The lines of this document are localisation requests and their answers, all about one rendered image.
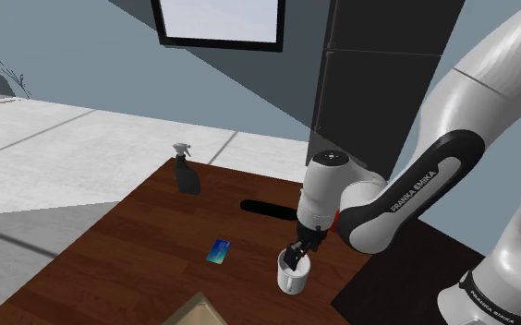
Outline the blue card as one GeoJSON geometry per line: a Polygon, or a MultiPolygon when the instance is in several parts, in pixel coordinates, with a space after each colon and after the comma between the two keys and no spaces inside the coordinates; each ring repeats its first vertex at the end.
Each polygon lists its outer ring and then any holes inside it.
{"type": "Polygon", "coordinates": [[[222,264],[231,246],[229,241],[217,238],[212,246],[206,260],[216,264],[222,264]]]}

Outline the beige box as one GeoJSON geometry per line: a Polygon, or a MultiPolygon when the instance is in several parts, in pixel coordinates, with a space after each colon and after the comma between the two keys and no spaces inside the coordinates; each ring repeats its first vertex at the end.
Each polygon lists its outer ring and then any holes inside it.
{"type": "Polygon", "coordinates": [[[161,325],[228,325],[202,292],[194,294],[161,325]]]}

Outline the brown wooden table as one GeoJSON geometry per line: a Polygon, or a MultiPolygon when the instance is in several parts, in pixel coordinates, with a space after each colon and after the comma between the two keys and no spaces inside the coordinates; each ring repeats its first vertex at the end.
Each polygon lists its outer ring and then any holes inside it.
{"type": "Polygon", "coordinates": [[[367,257],[330,235],[305,289],[283,293],[277,258],[292,221],[243,211],[245,199],[295,207],[296,182],[197,164],[198,196],[166,162],[0,306],[0,325],[161,325],[202,292],[228,325],[412,325],[399,303],[347,322],[332,306],[367,257]],[[206,260],[217,238],[222,264],[206,260]]]}

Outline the dark spray bottle white nozzle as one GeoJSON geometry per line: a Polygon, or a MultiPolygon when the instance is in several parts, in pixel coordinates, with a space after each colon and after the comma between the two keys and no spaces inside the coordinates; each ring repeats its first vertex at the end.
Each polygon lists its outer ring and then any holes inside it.
{"type": "Polygon", "coordinates": [[[198,196],[200,194],[200,177],[187,163],[187,156],[190,157],[188,151],[190,145],[177,142],[173,145],[173,148],[176,151],[175,178],[179,191],[198,196]]]}

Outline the black framed window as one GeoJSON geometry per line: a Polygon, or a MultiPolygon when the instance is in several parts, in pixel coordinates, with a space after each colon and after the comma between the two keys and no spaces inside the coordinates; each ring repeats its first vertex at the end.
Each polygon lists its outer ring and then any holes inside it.
{"type": "Polygon", "coordinates": [[[151,0],[159,42],[281,53],[286,0],[151,0]]]}

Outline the white mug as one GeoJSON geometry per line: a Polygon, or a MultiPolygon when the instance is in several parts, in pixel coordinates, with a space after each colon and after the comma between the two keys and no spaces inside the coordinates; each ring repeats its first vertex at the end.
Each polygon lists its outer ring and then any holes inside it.
{"type": "Polygon", "coordinates": [[[309,256],[301,258],[294,271],[285,263],[284,256],[285,249],[280,252],[277,260],[278,286],[287,295],[298,295],[303,291],[309,277],[311,268],[309,256]]]}

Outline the tall black cabinet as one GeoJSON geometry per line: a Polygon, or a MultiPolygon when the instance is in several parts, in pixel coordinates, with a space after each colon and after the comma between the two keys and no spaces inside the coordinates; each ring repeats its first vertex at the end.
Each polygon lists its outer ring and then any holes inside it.
{"type": "Polygon", "coordinates": [[[308,155],[389,178],[466,0],[331,0],[308,155]]]}

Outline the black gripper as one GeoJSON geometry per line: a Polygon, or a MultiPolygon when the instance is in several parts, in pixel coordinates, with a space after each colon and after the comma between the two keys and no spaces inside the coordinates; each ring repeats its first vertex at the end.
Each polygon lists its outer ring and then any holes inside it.
{"type": "Polygon", "coordinates": [[[297,241],[299,243],[289,244],[285,250],[284,263],[287,267],[295,271],[299,260],[305,257],[309,250],[316,252],[326,238],[326,231],[320,227],[311,230],[301,222],[297,223],[297,241]]]}

